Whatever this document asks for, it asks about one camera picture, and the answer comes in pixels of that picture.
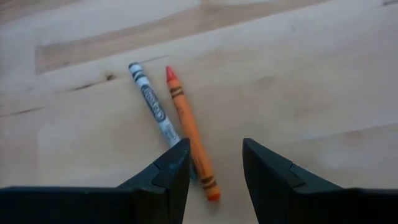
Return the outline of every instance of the dark wood streak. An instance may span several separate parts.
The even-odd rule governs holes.
[[[159,60],[159,59],[166,58],[166,57],[168,57],[168,55],[163,55],[163,56],[159,56],[159,57],[153,57],[153,58],[150,58],[150,59],[147,59],[147,60],[143,60],[141,63],[148,63],[148,62],[151,62],[151,61],[154,61],[154,60]]]
[[[384,0],[383,6],[389,6],[394,3],[398,3],[398,0]]]
[[[10,114],[2,114],[2,115],[0,115],[0,118],[5,117],[5,116],[16,116],[16,115],[20,115],[20,114],[25,114],[25,113],[29,113],[29,112],[33,112],[33,111],[38,111],[38,110],[41,110],[44,108],[45,108],[44,106],[41,106],[41,107],[32,108],[29,110],[18,111],[18,112],[14,112],[14,113],[10,113]]]
[[[97,84],[97,83],[90,83],[90,84],[87,84],[87,85],[83,85],[83,86],[79,86],[79,87],[76,87],[76,88],[72,88],[72,89],[67,90],[67,91],[84,90],[85,88],[89,88],[89,87],[91,87],[91,86],[93,86],[95,84]]]

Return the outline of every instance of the white crayon tip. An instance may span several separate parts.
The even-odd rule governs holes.
[[[136,72],[142,71],[142,67],[138,62],[134,62],[129,65],[129,70],[130,70],[131,74],[133,76],[135,76]]]

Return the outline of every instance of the printed text on crayon label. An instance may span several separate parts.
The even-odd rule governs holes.
[[[168,141],[175,141],[177,140],[177,136],[175,135],[175,131],[173,126],[170,124],[166,125],[166,129],[164,132],[164,136]]]
[[[144,95],[145,101],[148,104],[148,107],[152,111],[156,121],[158,123],[164,121],[166,119],[166,114],[164,113],[163,108],[161,107],[157,97],[155,96],[154,91],[149,85],[143,85],[141,87],[141,92]]]

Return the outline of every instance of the wooden table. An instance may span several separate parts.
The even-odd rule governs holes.
[[[342,186],[398,188],[398,4],[382,0],[0,1],[0,187],[117,186],[167,150],[129,74],[179,133],[179,75],[222,200],[185,223],[256,223],[253,138]]]

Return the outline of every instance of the black plastic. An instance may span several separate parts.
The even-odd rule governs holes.
[[[398,223],[398,190],[343,189],[252,139],[243,166],[260,224]]]
[[[116,188],[9,187],[1,223],[182,223],[189,187],[189,140],[180,141]]]

